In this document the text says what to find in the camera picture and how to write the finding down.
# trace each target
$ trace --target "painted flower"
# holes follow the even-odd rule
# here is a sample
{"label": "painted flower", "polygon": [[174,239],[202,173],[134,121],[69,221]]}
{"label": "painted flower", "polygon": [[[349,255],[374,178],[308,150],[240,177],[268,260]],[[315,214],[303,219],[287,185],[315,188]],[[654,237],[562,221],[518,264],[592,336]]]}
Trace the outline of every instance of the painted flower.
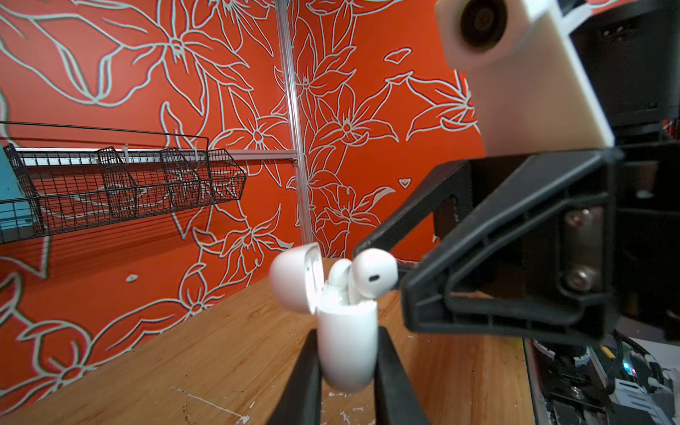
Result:
{"label": "painted flower", "polygon": [[[287,123],[285,118],[278,115],[259,116],[255,108],[241,95],[232,90],[229,90],[229,94],[241,128],[222,131],[210,143],[209,149],[226,148],[236,144],[239,144],[241,149],[287,149],[272,133],[274,127]],[[276,162],[262,160],[255,166],[246,165],[248,175],[258,175],[263,167],[280,187],[281,175]]]}
{"label": "painted flower", "polygon": [[229,46],[238,52],[243,47],[243,33],[274,57],[267,36],[259,22],[267,20],[270,4],[257,0],[196,0],[191,11],[192,24],[203,28],[214,16],[222,25],[222,33]]}
{"label": "painted flower", "polygon": [[208,284],[205,262],[187,269],[175,298],[158,299],[112,320],[93,339],[86,364],[99,367],[133,349],[149,335],[159,335],[173,326],[212,307],[234,292],[233,286],[248,283],[252,274]]}
{"label": "painted flower", "polygon": [[451,84],[442,80],[419,80],[409,76],[407,85],[413,94],[425,100],[430,106],[411,121],[406,140],[421,131],[443,129],[461,131],[477,128],[475,106],[466,78],[454,71],[456,81]]}
{"label": "painted flower", "polygon": [[223,238],[218,238],[212,232],[194,229],[194,239],[203,251],[227,259],[226,274],[222,282],[231,281],[240,275],[251,275],[264,264],[265,250],[284,251],[293,246],[292,243],[282,241],[273,233],[279,225],[280,204],[270,219],[256,226],[250,225],[248,217],[241,210],[240,202],[236,204],[238,212],[235,214],[220,206],[216,206],[216,209],[231,220],[241,222],[245,226],[243,230],[231,230]]}
{"label": "painted flower", "polygon": [[[170,85],[201,115],[205,113],[206,76],[219,84],[252,89],[233,69],[244,61],[223,41],[191,29],[181,0],[158,0],[153,18],[138,7],[110,1],[42,3],[45,13],[34,10],[33,14],[24,11],[23,3],[11,9],[0,5],[0,24],[9,28],[3,32],[0,51],[75,102],[120,105],[146,87],[160,65]],[[72,50],[78,47],[62,44],[50,33],[54,21],[87,25],[93,37],[105,37],[116,47],[111,50],[110,45],[101,44],[106,52],[81,54]],[[52,44],[54,49],[35,56],[32,46],[38,42]],[[55,63],[64,66],[46,66]],[[117,78],[121,69],[124,78]],[[90,74],[96,75],[95,80],[86,77]]]}
{"label": "painted flower", "polygon": [[190,29],[181,0],[159,0],[157,24],[168,37],[163,67],[168,81],[200,115],[205,114],[205,73],[220,84],[252,90],[232,67],[244,65],[223,41]]}
{"label": "painted flower", "polygon": [[317,132],[310,152],[323,146],[321,143],[334,143],[338,140],[347,146],[361,146],[369,140],[384,137],[399,141],[389,122],[374,118],[387,100],[390,89],[391,84],[386,85],[376,95],[356,107],[354,90],[345,84],[340,89],[335,111],[331,110],[325,101],[320,102],[322,111],[325,109],[330,119]]}
{"label": "painted flower", "polygon": [[[322,187],[331,184],[340,184],[337,172],[342,165],[343,157],[338,154],[334,145],[326,145],[316,150],[313,154],[305,155],[307,165],[307,196],[309,197],[309,212],[312,218],[316,212],[314,193]],[[297,190],[295,176],[286,183],[286,189]],[[295,226],[300,227],[300,210],[296,209]]]}
{"label": "painted flower", "polygon": [[326,206],[314,223],[314,232],[322,240],[324,255],[343,258],[347,249],[347,236],[352,224],[377,227],[378,217],[371,212],[375,204],[394,189],[382,186],[357,201],[351,186],[329,184],[321,188],[326,197]]}
{"label": "painted flower", "polygon": [[335,14],[333,19],[333,50],[350,34],[352,18],[385,10],[401,0],[312,0],[306,3],[310,12],[319,16]]}
{"label": "painted flower", "polygon": [[11,413],[26,402],[52,394],[95,369],[86,364],[91,338],[74,324],[60,320],[30,324],[16,339],[33,342],[33,368],[38,374],[0,390],[3,400],[0,414]]}
{"label": "painted flower", "polygon": [[313,36],[307,34],[296,58],[295,83],[301,109],[307,123],[312,124],[314,129],[319,127],[319,98],[335,92],[356,73],[356,69],[349,72],[341,70],[355,49],[356,46],[348,46],[337,53],[327,54],[319,61]]}

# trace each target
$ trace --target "airpods case lid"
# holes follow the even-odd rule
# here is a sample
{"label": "airpods case lid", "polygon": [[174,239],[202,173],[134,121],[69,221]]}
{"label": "airpods case lid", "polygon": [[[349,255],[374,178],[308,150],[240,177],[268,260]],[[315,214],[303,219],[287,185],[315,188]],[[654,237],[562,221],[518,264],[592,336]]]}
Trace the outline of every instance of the airpods case lid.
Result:
{"label": "airpods case lid", "polygon": [[315,314],[324,285],[324,266],[318,243],[298,246],[279,254],[269,268],[276,301],[298,313]]}

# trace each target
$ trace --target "earbud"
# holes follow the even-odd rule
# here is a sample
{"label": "earbud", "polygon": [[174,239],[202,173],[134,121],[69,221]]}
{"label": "earbud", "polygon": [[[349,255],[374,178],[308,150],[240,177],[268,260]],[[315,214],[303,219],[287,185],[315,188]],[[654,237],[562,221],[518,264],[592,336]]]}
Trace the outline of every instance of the earbud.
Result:
{"label": "earbud", "polygon": [[389,292],[399,279],[396,259],[387,251],[361,251],[350,267],[350,304],[375,300]]}
{"label": "earbud", "polygon": [[350,284],[350,268],[352,261],[342,258],[335,262],[328,272],[328,284],[338,288],[347,288]]}

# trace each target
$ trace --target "wire basket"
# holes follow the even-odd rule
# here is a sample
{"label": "wire basket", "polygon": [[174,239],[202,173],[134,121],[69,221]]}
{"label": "wire basket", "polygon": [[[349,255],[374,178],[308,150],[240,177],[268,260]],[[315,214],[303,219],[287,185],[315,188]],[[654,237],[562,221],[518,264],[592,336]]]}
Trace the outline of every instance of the wire basket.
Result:
{"label": "wire basket", "polygon": [[235,201],[246,179],[224,149],[4,151],[24,197],[0,200],[0,243]]}

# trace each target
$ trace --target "orange wall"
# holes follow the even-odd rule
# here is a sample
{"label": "orange wall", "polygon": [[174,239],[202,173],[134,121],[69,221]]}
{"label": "orange wall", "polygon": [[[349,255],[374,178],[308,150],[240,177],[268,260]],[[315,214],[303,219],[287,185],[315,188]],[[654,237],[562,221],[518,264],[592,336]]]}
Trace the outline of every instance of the orange wall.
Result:
{"label": "orange wall", "polygon": [[[200,134],[211,148],[290,149],[274,78],[272,2],[81,3],[0,2],[0,119]],[[0,127],[20,146],[67,146],[21,140],[24,132]],[[87,135],[104,140],[69,146],[197,143]],[[295,192],[285,189],[290,163],[251,163],[248,171],[238,203],[0,245],[0,413],[257,281],[279,251],[299,243]]]}

